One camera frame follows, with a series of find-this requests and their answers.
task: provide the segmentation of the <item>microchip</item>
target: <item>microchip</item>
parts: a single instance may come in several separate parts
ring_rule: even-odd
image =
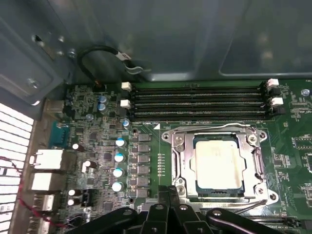
[[[136,197],[138,198],[146,198],[148,197],[148,190],[147,189],[138,189],[136,193]]]
[[[83,134],[83,128],[76,128],[76,134],[82,135]]]
[[[90,140],[96,140],[98,137],[98,134],[97,133],[91,133],[90,134]]]
[[[151,141],[151,136],[149,134],[139,134],[138,140],[139,142],[149,142]]]
[[[117,130],[122,129],[122,124],[121,124],[121,123],[116,123],[116,129],[117,129]]]
[[[131,163],[137,163],[137,157],[132,157],[132,158],[130,159],[130,162],[131,162]]]
[[[151,150],[150,145],[140,144],[138,145],[138,151],[140,153],[148,153]]]
[[[117,96],[111,96],[111,101],[117,101]]]
[[[109,116],[109,118],[115,118],[116,113],[115,112],[110,112],[108,116]]]
[[[105,211],[112,211],[113,203],[112,202],[104,202],[103,203],[103,210]]]
[[[130,190],[129,191],[129,197],[137,197],[137,191],[136,190]]]
[[[138,177],[137,178],[137,185],[138,186],[148,186],[150,184],[150,179],[145,177]]]
[[[93,178],[88,178],[87,179],[87,184],[88,185],[93,185],[94,184],[94,179]]]
[[[137,185],[137,179],[130,179],[129,184],[130,185]]]
[[[150,167],[148,167],[148,166],[141,166],[141,165],[139,165],[138,167],[137,167],[137,173],[138,174],[149,174],[150,173]]]
[[[77,97],[77,101],[83,101],[84,100],[84,96],[78,96]]]
[[[150,163],[150,156],[149,155],[139,155],[137,157],[138,163]]]
[[[131,152],[132,153],[137,153],[138,152],[138,148],[132,148]]]
[[[131,174],[137,174],[137,168],[131,168],[130,173]]]
[[[312,230],[312,220],[301,220],[301,225],[305,230]]]
[[[103,159],[111,161],[112,160],[112,154],[111,153],[104,153]]]
[[[149,191],[147,189],[130,190],[129,197],[147,198]]]

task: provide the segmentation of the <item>capacitor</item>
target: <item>capacitor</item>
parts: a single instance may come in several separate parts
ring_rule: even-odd
[[[69,196],[80,196],[82,191],[80,189],[71,189],[68,191]]]
[[[106,103],[107,102],[107,97],[106,96],[99,96],[98,97],[98,101],[100,103]]]
[[[104,114],[105,111],[106,111],[106,106],[105,106],[105,104],[100,103],[99,105],[97,105],[97,109],[98,109],[98,111],[100,111],[102,114]]]
[[[112,184],[112,190],[114,192],[120,192],[121,190],[123,190],[123,183],[121,182],[115,182],[114,184]]]
[[[115,154],[115,162],[124,162],[126,159],[126,157],[121,154],[121,153],[118,153],[118,154]]]
[[[114,171],[113,171],[113,175],[116,177],[116,178],[120,178],[122,177],[123,175],[125,174],[125,171],[121,168],[116,168]]]
[[[91,121],[91,120],[93,120],[93,119],[94,119],[93,114],[87,114],[87,115],[86,115],[86,120]]]
[[[81,204],[81,202],[80,202],[79,198],[71,198],[71,199],[68,199],[68,201],[67,201],[67,205],[69,205],[69,206],[77,206],[80,204]]]
[[[130,128],[130,121],[125,118],[122,122],[122,126],[124,127],[124,129],[129,129]]]
[[[86,167],[90,167],[90,168],[96,168],[97,167],[97,163],[96,162],[93,162],[93,161],[85,161],[84,165]]]
[[[122,138],[118,138],[115,143],[116,143],[116,146],[120,148],[126,147],[127,145],[127,142]]]
[[[79,152],[84,152],[84,147],[82,145],[79,145],[79,144],[73,144],[73,149],[76,150],[76,151],[79,151]]]

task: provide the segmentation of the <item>blue capacitor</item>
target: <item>blue capacitor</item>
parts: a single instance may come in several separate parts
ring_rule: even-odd
[[[107,101],[107,97],[106,97],[106,96],[99,96],[99,97],[98,97],[98,101],[99,101],[100,103],[105,103],[105,102]]]
[[[100,112],[104,112],[106,110],[106,106],[103,103],[100,103],[99,105],[97,105],[97,109]]]
[[[130,121],[125,118],[122,122],[122,125],[125,129],[128,129],[130,127]]]
[[[125,161],[125,156],[121,153],[117,153],[115,155],[115,161],[116,162],[124,162]]]
[[[125,147],[127,145],[127,142],[124,139],[122,139],[122,138],[118,138],[115,141],[115,143],[116,143],[116,146],[118,146],[120,148],[123,148],[123,147]]]

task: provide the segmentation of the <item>screw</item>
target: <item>screw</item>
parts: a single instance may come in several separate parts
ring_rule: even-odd
[[[71,59],[75,59],[76,58],[76,50],[75,49],[70,49],[67,52],[67,56],[70,57]]]
[[[59,40],[60,42],[64,42],[64,41],[65,41],[65,37],[64,37],[64,36],[59,36],[58,40]]]
[[[156,209],[156,210],[162,210],[162,209],[164,209],[164,206],[158,204],[158,205],[156,205],[155,209]]]
[[[187,210],[187,208],[188,208],[188,207],[187,207],[186,205],[181,205],[181,206],[180,206],[180,210],[183,210],[183,211],[184,211],[184,210]]]
[[[58,56],[64,56],[64,52],[63,51],[57,51],[57,55]]]
[[[123,213],[123,215],[131,215],[132,214],[132,211],[130,210],[125,210],[125,212]]]
[[[265,133],[260,133],[260,135],[259,135],[259,136],[260,136],[260,138],[262,138],[262,139],[263,139],[263,138],[265,138],[265,136],[266,136],[266,135],[265,135]]]
[[[310,90],[309,89],[303,89],[301,90],[301,95],[302,96],[309,96],[310,95]]]
[[[33,79],[33,78],[28,78],[27,79],[27,84],[31,88],[34,88],[34,89],[39,88],[38,82],[35,79]]]
[[[177,192],[178,192],[179,195],[185,194],[185,189],[184,189],[183,186],[179,185],[179,186],[176,187],[176,189],[177,189]]]
[[[180,136],[177,136],[177,137],[175,138],[175,142],[176,142],[177,144],[181,143],[182,141],[183,141],[183,138],[180,137]]]
[[[247,138],[249,143],[256,143],[257,142],[257,137],[255,135],[249,135]]]
[[[271,194],[270,195],[270,199],[273,200],[273,201],[276,200],[276,195],[275,194]]]
[[[220,216],[220,215],[222,215],[222,212],[221,211],[213,211],[213,214],[215,216]]]

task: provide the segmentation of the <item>gray metal panel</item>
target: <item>gray metal panel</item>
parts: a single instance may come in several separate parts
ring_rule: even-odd
[[[144,74],[150,81],[310,77],[311,7],[293,0],[4,0],[0,82],[34,103],[67,79],[71,61],[51,60],[32,35],[64,53],[112,46],[151,68]],[[91,53],[86,64],[104,82],[131,80],[104,52]],[[40,88],[30,88],[29,77]]]
[[[312,74],[311,1],[48,2],[33,5],[58,19],[76,48],[92,43],[118,48],[152,68],[145,74],[150,81]],[[119,61],[102,52],[89,58],[103,80],[121,80]]]
[[[31,104],[70,81],[74,68],[66,56],[56,56],[67,46],[58,40],[54,27],[38,16],[25,1],[0,1],[0,93],[8,91],[12,103],[20,103],[19,111],[34,109]],[[34,35],[44,41],[45,51],[33,41]],[[0,101],[12,106],[6,97]]]

